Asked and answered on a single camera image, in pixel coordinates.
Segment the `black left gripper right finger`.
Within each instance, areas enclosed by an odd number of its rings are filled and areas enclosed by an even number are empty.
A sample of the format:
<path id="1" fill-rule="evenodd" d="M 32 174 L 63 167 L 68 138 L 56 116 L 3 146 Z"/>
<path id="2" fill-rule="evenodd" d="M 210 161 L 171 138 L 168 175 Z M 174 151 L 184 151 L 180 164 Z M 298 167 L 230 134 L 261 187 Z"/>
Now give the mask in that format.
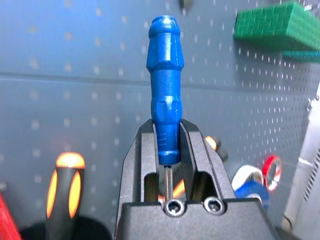
<path id="1" fill-rule="evenodd" d="M 233 199 L 235 193 L 223 162 L 204 139 L 197 125 L 182 119 L 179 127 L 186 199 L 203 201 L 210 196 Z"/>

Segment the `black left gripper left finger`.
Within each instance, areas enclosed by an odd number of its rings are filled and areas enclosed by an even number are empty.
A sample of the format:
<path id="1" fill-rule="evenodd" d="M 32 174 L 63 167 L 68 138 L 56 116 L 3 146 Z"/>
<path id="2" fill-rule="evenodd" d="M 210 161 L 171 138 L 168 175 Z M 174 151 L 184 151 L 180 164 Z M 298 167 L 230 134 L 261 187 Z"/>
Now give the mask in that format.
<path id="1" fill-rule="evenodd" d="M 156 130 L 152 120 L 138 129 L 122 166 L 116 223 L 124 203 L 157 202 L 159 163 Z"/>

